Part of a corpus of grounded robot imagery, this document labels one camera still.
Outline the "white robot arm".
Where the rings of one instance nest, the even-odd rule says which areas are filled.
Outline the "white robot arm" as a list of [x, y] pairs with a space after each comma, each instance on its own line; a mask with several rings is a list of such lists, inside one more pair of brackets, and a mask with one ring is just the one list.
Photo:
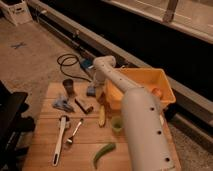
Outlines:
[[121, 92], [121, 113], [133, 171], [175, 171], [160, 120], [160, 100], [115, 69], [114, 56], [95, 58], [96, 85], [109, 79]]

